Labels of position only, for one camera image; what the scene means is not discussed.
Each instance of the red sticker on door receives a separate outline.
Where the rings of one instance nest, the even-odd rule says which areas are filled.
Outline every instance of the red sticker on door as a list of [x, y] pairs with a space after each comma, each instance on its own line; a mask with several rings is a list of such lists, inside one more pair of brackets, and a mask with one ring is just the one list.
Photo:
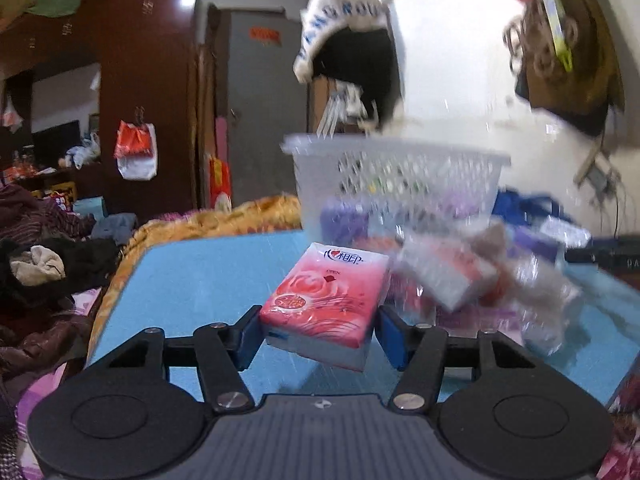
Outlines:
[[249, 38], [256, 41], [261, 41], [265, 44], [269, 43], [277, 46], [282, 46], [282, 43], [280, 42], [280, 31], [273, 30], [272, 28], [252, 27], [249, 29]]

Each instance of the metal screw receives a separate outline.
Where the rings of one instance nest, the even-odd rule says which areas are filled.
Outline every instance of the metal screw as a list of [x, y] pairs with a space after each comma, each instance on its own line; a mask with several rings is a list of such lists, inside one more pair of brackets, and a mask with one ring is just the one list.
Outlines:
[[249, 403], [249, 397], [241, 392], [227, 392], [226, 394], [220, 394], [216, 400], [218, 401], [219, 406], [222, 406], [227, 410], [237, 410]]
[[401, 410], [417, 410], [424, 406], [424, 399], [416, 394], [400, 394], [394, 397], [394, 404]]

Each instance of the blue tabletop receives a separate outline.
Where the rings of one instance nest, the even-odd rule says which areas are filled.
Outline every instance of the blue tabletop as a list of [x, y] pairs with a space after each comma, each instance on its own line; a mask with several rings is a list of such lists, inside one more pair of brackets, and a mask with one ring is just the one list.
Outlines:
[[[173, 337], [191, 335], [214, 321], [236, 322], [268, 298], [307, 247], [302, 232], [283, 232], [152, 248], [124, 288], [91, 362], [149, 326], [160, 326]], [[640, 350], [640, 295], [592, 266], [571, 266], [567, 274], [585, 294], [566, 344], [547, 362], [604, 403]], [[241, 375], [256, 401], [268, 393], [364, 392], [386, 401], [399, 377], [375, 338], [363, 373], [263, 344]], [[202, 400], [195, 370], [173, 368], [171, 381]], [[457, 387], [457, 381], [445, 380], [440, 399]]]

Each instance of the wooden cabinet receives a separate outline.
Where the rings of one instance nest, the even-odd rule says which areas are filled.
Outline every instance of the wooden cabinet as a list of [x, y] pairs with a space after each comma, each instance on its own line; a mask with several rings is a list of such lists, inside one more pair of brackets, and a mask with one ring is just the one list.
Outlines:
[[[109, 213], [146, 221], [197, 207], [188, 114], [194, 34], [194, 0], [82, 0], [72, 16], [26, 14], [0, 34], [7, 77], [78, 50], [100, 62], [102, 163], [78, 172], [78, 187], [82, 196], [104, 196]], [[120, 120], [133, 121], [136, 107], [158, 139], [158, 174], [148, 182], [124, 180], [112, 156]]]

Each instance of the gray door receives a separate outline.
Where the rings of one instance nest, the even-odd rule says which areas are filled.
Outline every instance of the gray door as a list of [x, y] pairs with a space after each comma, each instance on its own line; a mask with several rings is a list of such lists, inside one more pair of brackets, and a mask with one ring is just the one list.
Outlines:
[[[296, 192], [293, 161], [280, 144], [286, 134], [306, 132], [307, 87], [292, 69], [301, 31], [300, 23], [277, 14], [231, 13], [227, 142], [234, 206]], [[280, 44], [260, 40], [276, 32]]]

